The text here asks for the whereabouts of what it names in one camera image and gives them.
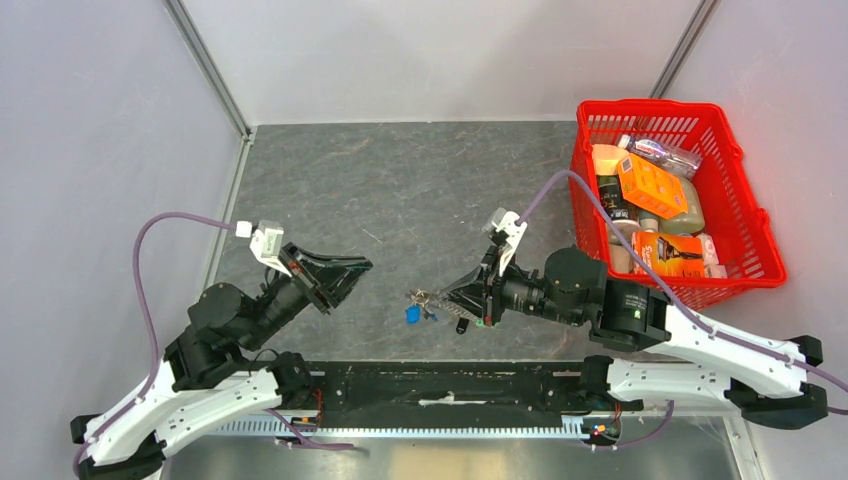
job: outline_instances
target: orange box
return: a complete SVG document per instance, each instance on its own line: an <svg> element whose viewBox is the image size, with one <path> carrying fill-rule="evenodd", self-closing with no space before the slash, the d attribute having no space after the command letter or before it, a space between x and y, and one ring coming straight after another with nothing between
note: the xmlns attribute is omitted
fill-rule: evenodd
<svg viewBox="0 0 848 480"><path fill-rule="evenodd" d="M624 199L637 207L666 219L689 210L680 179L638 155L618 164L618 178Z"/></svg>
<svg viewBox="0 0 848 480"><path fill-rule="evenodd" d="M704 278L704 251L701 240L665 233L636 232L633 249L651 270L666 277ZM637 264L634 273L645 273Z"/></svg>

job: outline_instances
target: gray countertop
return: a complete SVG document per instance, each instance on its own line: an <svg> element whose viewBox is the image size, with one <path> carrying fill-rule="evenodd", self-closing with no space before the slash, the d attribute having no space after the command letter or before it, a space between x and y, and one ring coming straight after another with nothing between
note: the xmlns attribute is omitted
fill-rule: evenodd
<svg viewBox="0 0 848 480"><path fill-rule="evenodd" d="M279 220L288 241L322 254L364 255L374 268L332 314L308 307L266 347L313 360L567 359L602 353L575 329L507 312L495 328L405 323L406 293L434 290L470 272L500 206L521 212L567 167L575 122L397 123L261 127L233 219ZM528 222L517 253L542 269L575 243L565 182ZM217 280L258 293L263 268L240 239L227 240Z"/></svg>

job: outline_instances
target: white panel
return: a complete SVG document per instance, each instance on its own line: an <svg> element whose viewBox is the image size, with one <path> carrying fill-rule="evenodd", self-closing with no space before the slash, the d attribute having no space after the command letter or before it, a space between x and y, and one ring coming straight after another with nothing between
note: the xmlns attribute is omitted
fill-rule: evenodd
<svg viewBox="0 0 848 480"><path fill-rule="evenodd" d="M822 368L841 378L848 377L846 17L845 2L722 2L670 92L724 108L789 271L783 288L707 313L771 338L815 335L824 341ZM848 406L848 395L828 393L831 404ZM844 417L803 432L755 427L768 478L839 476L846 427Z"/></svg>
<svg viewBox="0 0 848 480"><path fill-rule="evenodd" d="M149 367L138 228L164 210L219 215L239 139L160 1L0 2L0 19L0 464L67 479L70 420ZM163 347L215 233L169 220L145 242Z"/></svg>
<svg viewBox="0 0 848 480"><path fill-rule="evenodd" d="M185 0L254 124L573 119L644 97L697 0Z"/></svg>

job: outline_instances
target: cable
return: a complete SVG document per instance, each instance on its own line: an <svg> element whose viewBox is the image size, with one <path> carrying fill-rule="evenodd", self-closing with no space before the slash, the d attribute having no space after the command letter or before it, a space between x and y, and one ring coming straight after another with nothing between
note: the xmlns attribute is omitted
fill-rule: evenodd
<svg viewBox="0 0 848 480"><path fill-rule="evenodd" d="M253 375L252 375L252 373L253 373L253 367L254 367L254 366L256 366L256 362L259 360L259 356L260 356L260 355L262 355L262 354L263 354L263 353L265 353L265 352L271 352L271 353L273 353L273 354L274 354L274 360L276 360L276 359L277 359L277 357L279 357L279 356L280 356L280 353L279 353L279 352L277 352L276 350L274 350L273 348L263 348L262 350L259 350L259 353L257 353L257 354L256 354L256 356L255 356L255 357L253 357L253 360L251 360L251 362L247 364L247 376L248 376L248 377L252 377L252 376L253 376Z"/></svg>
<svg viewBox="0 0 848 480"><path fill-rule="evenodd" d="M354 450L356 447L352 443L316 443L310 440L309 438L303 436L294 425L289 423L288 420L285 419L282 415L279 414L273 408L265 409L266 412L273 415L277 420L283 422L283 425L300 440L301 445L292 445L293 448L314 448L316 450L330 450L333 452L340 452L342 450Z"/></svg>
<svg viewBox="0 0 848 480"><path fill-rule="evenodd" d="M671 400L671 401L668 402L668 410L666 410L666 412L665 412L665 417L663 418L663 422L660 424L659 427L657 427L656 430L645 435L644 437L636 439L636 440L630 440L629 442L618 443L616 445L611 445L611 446L601 446L601 445L591 446L591 445L586 445L585 443L582 443L582 442L581 442L581 445L586 445L587 447L592 448L592 450L601 450L601 451L606 451L606 452L621 450L622 448L636 447L636 446L639 446L643 443L646 443L646 442L653 440L654 438L658 437L662 432L664 432L665 429L668 428L668 426L671 424L671 417L673 415L674 415L674 400Z"/></svg>
<svg viewBox="0 0 848 480"><path fill-rule="evenodd" d="M642 269L651 277L651 279L654 282L656 282L657 285L659 285L659 287L668 296L668 298L671 300L671 302L674 304L674 306L677 307L681 312L683 312L683 315L686 318L688 318L692 323L697 325L701 330L703 330L705 332L712 333L712 331L713 331L712 327L710 327L710 325L708 325L706 322L701 320L701 318L695 312L690 310L689 307L687 307L680 300L680 298L674 293L674 291L671 290L671 287L669 287L668 284L665 283L665 281L662 278L660 278L660 276L657 275L651 269L651 267L649 267L642 260L641 257L639 257L639 255L636 253L636 251L633 250L633 247L630 246L630 240L628 238L626 238L624 236L624 234L621 233L621 230L619 230L618 227L616 227L612 223L612 219L610 218L609 215L607 215L607 212L604 211L604 208L601 205L601 202L598 200L597 197L595 197L595 195L592 193L592 189L589 187L589 184L587 184L586 181L583 180L580 177L580 175L577 175L576 173L572 172L571 170L569 170L567 168L564 169L564 170L560 170L557 173L553 174L553 176L551 176L551 178L547 181L547 183L545 183L545 186L543 186L542 189L539 190L539 193L536 194L536 197L533 199L533 201L530 202L530 206L528 206L527 209L524 211L524 213L521 215L521 217L519 217L517 223L520 225L522 222L526 221L527 218L536 209L536 207L539 206L539 203L542 201L542 199L545 198L545 195L547 195L548 192L551 190L551 188L553 188L554 184L556 184L557 182L559 182L560 180L562 180L566 176L571 178L572 180L574 180L577 183L577 185L580 186L580 188L583 190L583 193L585 193L586 196L589 198L589 201L592 202L592 205L595 207L595 210L598 211L598 213L604 219L604 222L606 222L607 226L610 227L610 230L615 234L615 236L616 236L616 238L618 238L619 242L621 242L621 246L624 247L627 250L627 253L629 253L630 256L633 257L633 260L640 267L642 267ZM845 381L843 381L839 378L836 378L835 376L833 376L833 375L831 375L831 374L829 374L825 371L820 370L817 367L810 365L809 363L793 360L792 357L790 357L789 355L784 355L784 354L775 352L775 351L773 351L769 348L763 347L761 345L757 345L756 343L752 343L752 342L749 342L747 340L744 340L744 339L735 337L733 335L730 335L729 333L722 332L721 330L717 330L714 335L718 338L721 338L722 340L727 340L728 342L733 343L735 345L739 345L739 346L747 348L749 350L753 350L757 353L761 353L763 355L769 356L769 357L774 358L775 360L779 360L779 361L781 361L781 362L783 362L787 365L792 365L792 364L797 365L799 368L802 368L809 373L812 373L812 374L814 374L818 377L821 377L821 378L827 380L828 382L830 382L830 383L836 385L837 387L841 388L845 393L848 393L848 383L846 383ZM848 415L848 409L836 408L836 407L828 407L827 409L828 409L828 412L836 414L836 415Z"/></svg>
<svg viewBox="0 0 848 480"><path fill-rule="evenodd" d="M80 448L77 450L77 453L74 455L74 463L73 470L74 475L79 478L79 464L83 460L83 456L85 455L86 450L91 445L89 442L92 439L99 439L100 435L106 431L107 428L114 425L121 417L127 414L132 408L135 406L137 400L143 399L147 392L153 387L153 382L156 380L156 376L159 374L159 364L161 359L159 358L159 342L156 339L156 330L153 326L153 318L150 316L150 308L147 306L147 298L144 295L144 287L141 284L141 270L139 269L140 256L141 256L141 242L144 240L144 236L147 235L147 231L150 230L150 227L155 225L161 220L166 218L183 218L186 220L192 220L198 223L203 223L206 225L210 225L213 227L222 228L225 230L235 230L236 226L231 225L229 223L219 222L217 220L213 220L211 218L202 217L200 215L194 215L192 213L185 212L166 212L160 213L155 217L151 218L147 221L139 230L138 235L135 238L135 245L133 246L133 280L135 281L135 291L138 295L138 303L141 306L141 315L144 319L144 326L147 329L147 339L150 341L150 372L147 374L147 379L144 381L144 384L141 386L141 389L138 391L138 394L126 405L121 407L114 415L106 419L103 422L103 425L98 427L94 432L88 437L88 439L80 445Z"/></svg>

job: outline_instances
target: red plastic basket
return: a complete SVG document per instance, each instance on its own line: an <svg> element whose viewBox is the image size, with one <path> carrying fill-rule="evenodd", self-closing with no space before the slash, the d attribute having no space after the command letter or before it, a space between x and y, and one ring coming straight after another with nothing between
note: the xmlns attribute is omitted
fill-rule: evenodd
<svg viewBox="0 0 848 480"><path fill-rule="evenodd" d="M598 195L591 145L615 144L623 133L649 135L670 145L699 153L704 161L692 183L698 190L706 220L728 278L663 277L690 308L700 310L752 288L774 288L786 282L786 268L745 171L727 117L709 103L670 100L586 101L577 108L577 143L571 168ZM610 263L606 226L583 191L572 180L571 200L580 248ZM654 285L647 275L609 276Z"/></svg>

